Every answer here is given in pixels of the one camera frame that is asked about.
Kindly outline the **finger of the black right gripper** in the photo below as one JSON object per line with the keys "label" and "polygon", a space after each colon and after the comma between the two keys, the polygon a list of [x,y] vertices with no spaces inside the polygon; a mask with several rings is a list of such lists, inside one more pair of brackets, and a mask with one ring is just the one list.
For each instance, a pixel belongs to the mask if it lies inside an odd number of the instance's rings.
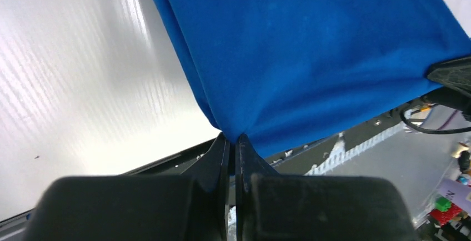
{"label": "finger of the black right gripper", "polygon": [[470,98],[470,56],[432,64],[427,79]]}

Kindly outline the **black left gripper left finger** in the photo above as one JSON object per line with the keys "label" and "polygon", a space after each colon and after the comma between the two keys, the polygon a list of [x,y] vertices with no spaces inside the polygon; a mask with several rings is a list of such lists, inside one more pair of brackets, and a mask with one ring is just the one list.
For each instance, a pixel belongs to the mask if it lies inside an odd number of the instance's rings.
{"label": "black left gripper left finger", "polygon": [[181,174],[64,177],[24,240],[226,240],[230,144],[219,134]]}

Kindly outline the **blue printed t shirt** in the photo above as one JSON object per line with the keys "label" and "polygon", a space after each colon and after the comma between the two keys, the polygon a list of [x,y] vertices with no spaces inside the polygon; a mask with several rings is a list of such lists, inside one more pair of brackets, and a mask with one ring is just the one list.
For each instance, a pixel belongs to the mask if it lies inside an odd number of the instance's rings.
{"label": "blue printed t shirt", "polygon": [[154,0],[194,97],[266,157],[426,94],[470,54],[443,0]]}

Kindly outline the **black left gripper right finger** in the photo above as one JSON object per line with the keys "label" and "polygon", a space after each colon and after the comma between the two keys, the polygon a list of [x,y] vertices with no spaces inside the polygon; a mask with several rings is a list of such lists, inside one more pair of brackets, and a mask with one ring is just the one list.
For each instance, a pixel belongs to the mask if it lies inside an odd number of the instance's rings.
{"label": "black left gripper right finger", "polygon": [[418,240],[388,180],[280,174],[246,135],[235,171],[238,240]]}

